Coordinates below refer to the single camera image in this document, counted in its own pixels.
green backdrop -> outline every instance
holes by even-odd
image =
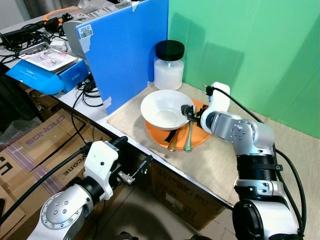
[[[183,81],[228,84],[245,106],[320,137],[317,0],[170,0]]]

orange plate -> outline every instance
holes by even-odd
[[[192,99],[193,103],[196,106],[196,109],[199,110],[204,105],[202,102]],[[168,137],[170,131],[161,130],[156,128],[155,126],[151,125],[149,122],[145,121],[146,130],[150,134],[151,138],[159,145],[164,148],[167,148],[169,143],[165,141]],[[185,143],[188,137],[190,128],[190,123],[185,124],[184,126],[178,129],[178,136],[176,140],[175,149],[176,150],[183,150],[185,147]],[[197,124],[194,122],[192,127],[192,134],[191,134],[191,145],[192,147],[198,146],[202,144],[211,134],[205,132],[201,127],[198,127]]]

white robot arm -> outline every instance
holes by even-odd
[[[127,140],[122,137],[117,143]],[[85,178],[46,201],[28,240],[72,240],[96,204],[102,199],[109,200],[121,182],[131,185],[137,176],[146,174],[151,156],[130,176],[121,171],[118,151],[109,142],[93,142],[84,163]]]
[[[223,99],[226,97],[214,91],[215,84],[205,87],[210,105],[201,117],[194,118],[193,107],[188,105],[181,106],[181,112],[197,121],[206,132],[233,144],[238,170],[234,189],[240,200],[232,212],[236,237],[239,240],[301,240],[292,205],[283,183],[277,179],[277,171],[281,171],[282,166],[275,159],[273,130],[263,123],[221,111],[228,109],[229,102]],[[228,106],[221,109],[216,100]]]

white bowl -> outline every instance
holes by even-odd
[[[159,90],[150,93],[141,103],[141,114],[146,121],[162,130],[174,130],[189,120],[181,113],[182,105],[194,103],[185,94],[174,90]]]

metal spoon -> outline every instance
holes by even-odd
[[[173,138],[171,139],[167,149],[170,152],[173,152],[176,150],[176,143],[177,143],[177,138],[178,138],[178,132],[179,132],[179,128],[175,131]]]
[[[194,125],[194,122],[193,121],[190,121],[190,127],[189,127],[189,133],[188,133],[188,137],[185,141],[185,144],[184,144],[184,148],[183,150],[187,153],[190,153],[192,151],[192,146],[191,146],[191,133],[192,133],[192,127]]]

